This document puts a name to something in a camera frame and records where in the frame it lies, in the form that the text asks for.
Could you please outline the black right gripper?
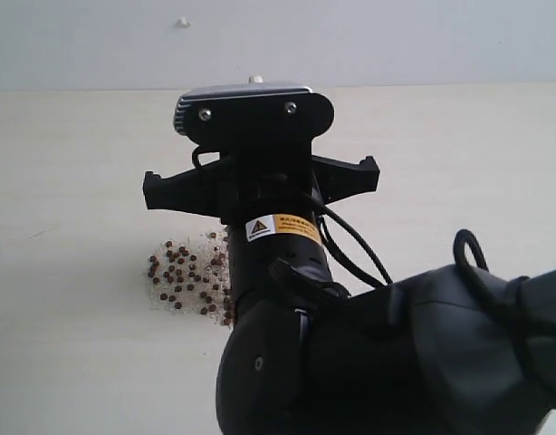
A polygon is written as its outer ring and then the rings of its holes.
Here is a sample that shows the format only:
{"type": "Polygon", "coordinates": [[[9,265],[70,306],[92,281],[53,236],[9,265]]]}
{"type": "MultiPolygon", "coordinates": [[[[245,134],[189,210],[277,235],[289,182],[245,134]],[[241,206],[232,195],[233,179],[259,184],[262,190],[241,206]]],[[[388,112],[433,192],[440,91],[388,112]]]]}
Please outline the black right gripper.
{"type": "Polygon", "coordinates": [[[217,150],[219,159],[201,163],[199,157],[210,152],[196,147],[194,168],[169,178],[146,172],[147,209],[218,218],[228,225],[265,212],[329,215],[330,204],[374,192],[379,183],[379,165],[371,156],[350,163],[312,155],[310,145],[246,147],[217,150]]]}

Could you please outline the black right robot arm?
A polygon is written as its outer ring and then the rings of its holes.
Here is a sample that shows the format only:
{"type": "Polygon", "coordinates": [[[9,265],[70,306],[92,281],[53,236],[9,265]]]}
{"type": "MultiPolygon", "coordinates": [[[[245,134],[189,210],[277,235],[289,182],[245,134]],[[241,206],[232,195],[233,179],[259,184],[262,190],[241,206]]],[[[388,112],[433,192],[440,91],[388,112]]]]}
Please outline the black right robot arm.
{"type": "Polygon", "coordinates": [[[492,275],[474,236],[410,278],[366,274],[321,222],[379,167],[306,147],[225,152],[164,178],[148,209],[228,229],[234,323],[216,378],[224,434],[533,434],[556,411],[556,270],[492,275]]]}

